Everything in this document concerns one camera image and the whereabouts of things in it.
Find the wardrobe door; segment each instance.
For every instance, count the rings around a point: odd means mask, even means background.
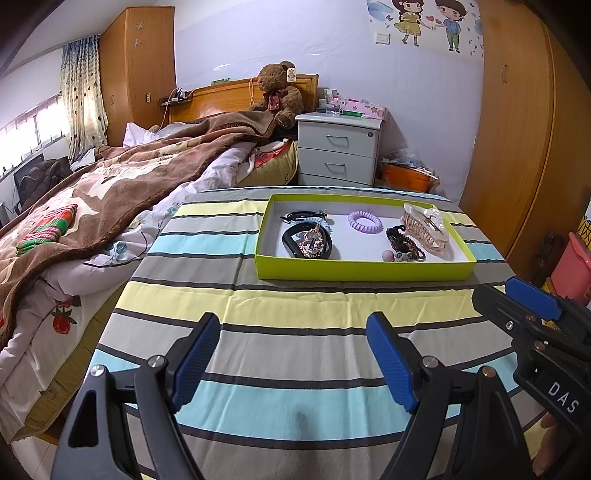
[[[537,276],[535,255],[548,233],[568,241],[576,232],[591,192],[591,92],[569,55],[550,34],[555,69],[554,122],[548,160],[532,207],[507,261],[515,273],[533,280]],[[559,255],[553,255],[549,274]]]
[[[158,99],[176,87],[174,7],[130,7],[127,12],[129,98],[134,122],[147,129],[162,123]]]
[[[478,136],[460,207],[506,256],[544,168],[553,115],[545,25],[523,3],[479,0],[484,84]]]
[[[120,147],[125,126],[132,121],[124,51],[125,11],[115,19],[99,40],[100,89],[109,120],[107,142]]]

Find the tag on teddy bear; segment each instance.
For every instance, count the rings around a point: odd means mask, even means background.
[[[295,82],[296,79],[296,69],[289,68],[287,69],[287,81],[288,82]]]

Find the red and green cloth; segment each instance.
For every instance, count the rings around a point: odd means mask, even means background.
[[[37,245],[46,242],[57,242],[74,221],[76,209],[77,205],[72,204],[47,212],[35,224],[35,227],[27,233],[25,238],[18,243],[17,256],[20,257]]]

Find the human hand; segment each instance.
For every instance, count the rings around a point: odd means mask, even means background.
[[[532,465],[536,476],[544,475],[554,465],[558,449],[558,436],[560,434],[560,425],[549,412],[542,417],[540,426],[543,429],[547,429],[547,431],[544,433],[542,444]]]

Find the pink plastic basket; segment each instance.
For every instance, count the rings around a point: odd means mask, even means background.
[[[584,305],[591,288],[591,256],[573,232],[569,233],[569,244],[551,275],[552,284],[560,297],[570,297]]]

